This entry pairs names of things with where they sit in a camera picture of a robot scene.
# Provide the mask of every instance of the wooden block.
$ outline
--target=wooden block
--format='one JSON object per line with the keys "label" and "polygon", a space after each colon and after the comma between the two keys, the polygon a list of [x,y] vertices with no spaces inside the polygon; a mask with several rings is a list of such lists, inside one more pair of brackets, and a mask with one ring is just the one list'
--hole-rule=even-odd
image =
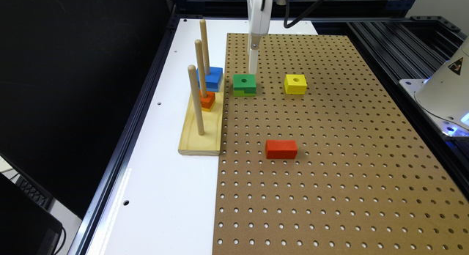
{"label": "wooden block", "polygon": [[295,140],[267,140],[265,142],[267,159],[295,159],[297,152]]}
{"label": "wooden block", "polygon": [[216,103],[216,102],[213,102],[212,105],[211,105],[209,108],[204,108],[204,107],[202,107],[202,111],[211,112],[211,111],[212,111],[212,108],[215,106],[215,103]]}
{"label": "wooden block", "polygon": [[211,110],[213,104],[215,103],[215,93],[207,91],[207,96],[202,97],[202,91],[199,91],[200,94],[200,103],[202,105],[202,110],[205,108],[208,111]]}
{"label": "wooden block", "polygon": [[304,95],[308,88],[304,75],[286,75],[284,85],[286,94]]}
{"label": "wooden block", "polygon": [[221,145],[221,128],[223,121],[223,101],[225,91],[215,93],[215,105],[212,111],[202,112],[205,134],[197,133],[196,116],[193,110],[192,96],[189,98],[188,109],[185,112],[184,127],[182,128],[178,152],[181,155],[218,156]]}
{"label": "wooden block", "polygon": [[285,90],[285,94],[287,94],[287,95],[304,95],[305,92],[304,91],[288,91],[288,90]]}
{"label": "wooden block", "polygon": [[218,92],[218,90],[220,89],[222,79],[223,79],[223,68],[210,67],[210,74],[205,75],[205,84],[207,86],[207,90],[212,91],[212,92]]}
{"label": "wooden block", "polygon": [[255,75],[233,75],[233,89],[243,90],[245,93],[256,92]]}
{"label": "wooden block", "polygon": [[244,90],[234,90],[233,95],[235,97],[255,97],[256,93],[245,93]]}

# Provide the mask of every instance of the white robot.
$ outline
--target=white robot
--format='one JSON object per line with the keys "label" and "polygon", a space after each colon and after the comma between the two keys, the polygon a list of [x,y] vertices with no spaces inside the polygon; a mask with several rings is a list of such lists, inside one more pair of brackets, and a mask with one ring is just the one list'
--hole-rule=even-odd
{"label": "white robot", "polygon": [[416,91],[425,111],[469,131],[469,40]]}

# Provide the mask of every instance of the white table surface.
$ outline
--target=white table surface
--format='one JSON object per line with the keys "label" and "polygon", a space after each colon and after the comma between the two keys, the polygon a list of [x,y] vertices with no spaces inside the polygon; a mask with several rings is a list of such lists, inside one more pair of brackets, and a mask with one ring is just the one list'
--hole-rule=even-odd
{"label": "white table surface", "polygon": [[[248,33],[246,20],[207,19],[210,66],[223,67],[227,33]],[[270,34],[317,34],[311,22]],[[211,254],[218,157],[177,152],[196,65],[199,20],[181,20],[155,95],[122,179],[114,185],[88,254]]]}

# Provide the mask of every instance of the black cable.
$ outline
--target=black cable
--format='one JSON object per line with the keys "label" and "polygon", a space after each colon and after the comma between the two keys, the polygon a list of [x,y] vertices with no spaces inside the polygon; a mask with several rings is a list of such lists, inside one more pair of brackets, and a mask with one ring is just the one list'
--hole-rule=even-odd
{"label": "black cable", "polygon": [[63,226],[62,226],[62,230],[64,231],[64,240],[62,241],[62,244],[60,245],[59,249],[53,255],[57,255],[60,252],[60,250],[64,248],[65,239],[67,239],[67,232],[65,231],[65,228]]}
{"label": "black cable", "polygon": [[285,29],[289,29],[289,28],[292,28],[299,21],[303,20],[303,18],[306,17],[307,15],[309,15],[309,13],[311,13],[313,10],[318,8],[324,2],[324,0],[316,1],[307,10],[305,10],[305,12],[301,13],[301,15],[299,15],[296,19],[294,19],[291,23],[287,23],[288,22],[288,15],[290,14],[290,2],[289,2],[289,0],[285,0],[285,2],[286,2],[286,8],[285,8],[284,27],[285,27]]}
{"label": "black cable", "polygon": [[15,177],[17,177],[20,173],[16,173],[15,175],[13,175],[13,177],[10,178],[10,181],[13,181],[13,179],[15,179]]}

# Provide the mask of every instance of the pegboard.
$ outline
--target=pegboard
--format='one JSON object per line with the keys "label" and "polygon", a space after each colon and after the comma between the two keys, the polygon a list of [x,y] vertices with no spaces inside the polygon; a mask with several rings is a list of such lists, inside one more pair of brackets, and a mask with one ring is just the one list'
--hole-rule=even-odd
{"label": "pegboard", "polygon": [[[256,97],[234,97],[247,40],[227,38],[214,254],[469,252],[468,202],[347,37],[265,37]],[[296,159],[266,159],[267,139]]]}

